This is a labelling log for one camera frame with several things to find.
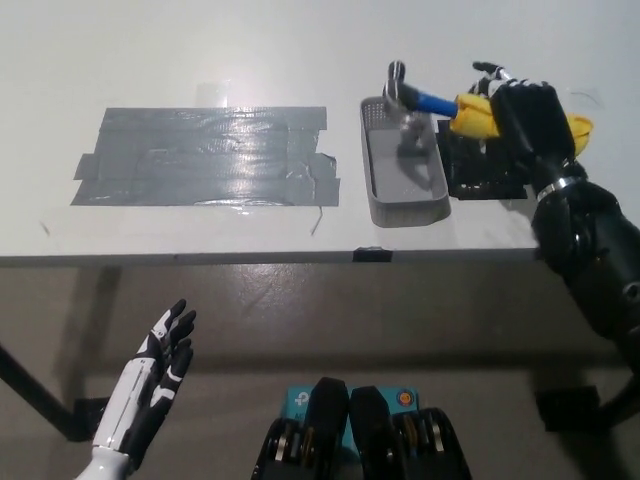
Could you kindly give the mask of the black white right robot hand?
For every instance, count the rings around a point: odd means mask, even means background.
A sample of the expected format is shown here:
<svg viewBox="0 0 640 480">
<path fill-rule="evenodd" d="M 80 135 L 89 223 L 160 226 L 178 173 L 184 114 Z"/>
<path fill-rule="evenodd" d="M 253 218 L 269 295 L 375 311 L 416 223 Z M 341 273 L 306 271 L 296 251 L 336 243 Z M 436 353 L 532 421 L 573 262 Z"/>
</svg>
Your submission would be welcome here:
<svg viewBox="0 0 640 480">
<path fill-rule="evenodd" d="M 575 139 L 572 127 L 588 136 L 592 125 L 568 115 L 550 83 L 516 78 L 492 62 L 475 61 L 473 68 L 481 77 L 456 97 L 455 133 L 501 141 L 536 192 L 563 179 L 588 178 L 577 161 L 584 142 Z"/>
</svg>

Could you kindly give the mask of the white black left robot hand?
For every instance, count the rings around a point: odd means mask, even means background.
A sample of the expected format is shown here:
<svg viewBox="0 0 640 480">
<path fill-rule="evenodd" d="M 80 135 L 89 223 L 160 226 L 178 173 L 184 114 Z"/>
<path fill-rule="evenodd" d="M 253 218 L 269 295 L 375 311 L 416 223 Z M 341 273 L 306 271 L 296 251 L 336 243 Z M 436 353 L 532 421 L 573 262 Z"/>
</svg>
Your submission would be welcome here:
<svg viewBox="0 0 640 480">
<path fill-rule="evenodd" d="M 83 479 L 126 479 L 136 472 L 171 410 L 191 365 L 196 312 L 168 308 L 123 368 L 92 440 Z"/>
</svg>

